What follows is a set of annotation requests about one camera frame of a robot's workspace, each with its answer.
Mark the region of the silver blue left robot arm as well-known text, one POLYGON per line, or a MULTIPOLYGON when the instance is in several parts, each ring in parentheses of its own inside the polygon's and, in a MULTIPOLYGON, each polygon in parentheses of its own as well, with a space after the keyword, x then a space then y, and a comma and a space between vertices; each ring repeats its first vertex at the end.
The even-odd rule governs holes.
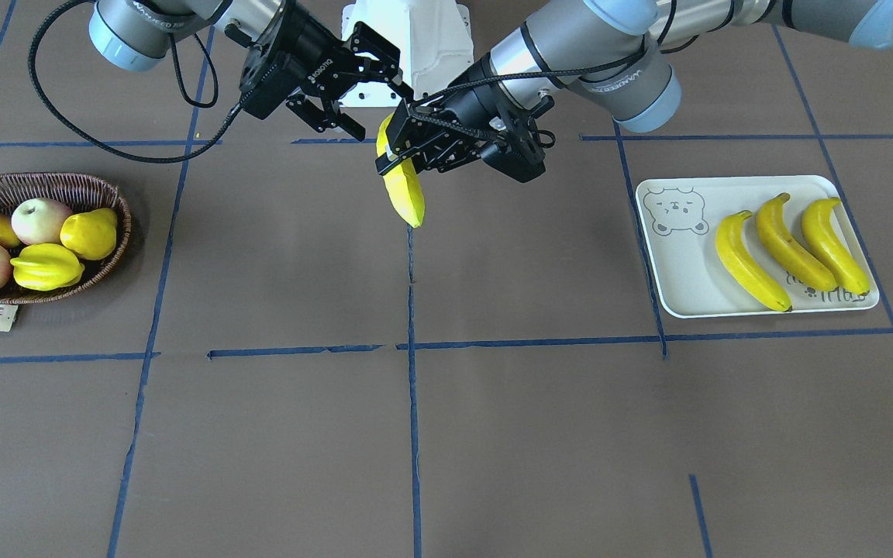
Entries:
POLYGON ((893 47, 893 1, 550 1, 442 91, 402 102, 378 134, 377 173, 482 161, 534 180, 553 144, 536 123, 558 91, 602 107, 623 129, 653 131, 681 101, 667 53, 758 22, 893 47))

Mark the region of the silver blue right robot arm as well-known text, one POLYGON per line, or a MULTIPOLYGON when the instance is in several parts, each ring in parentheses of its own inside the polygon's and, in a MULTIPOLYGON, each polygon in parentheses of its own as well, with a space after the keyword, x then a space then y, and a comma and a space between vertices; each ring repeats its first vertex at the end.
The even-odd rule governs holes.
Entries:
POLYGON ((114 66, 148 71, 208 27, 247 50, 239 88, 255 118, 286 106, 319 132, 340 128, 361 140, 364 127, 340 109, 355 85, 381 82, 414 98, 397 46, 364 22, 341 39, 297 1, 97 1, 88 31, 114 66))

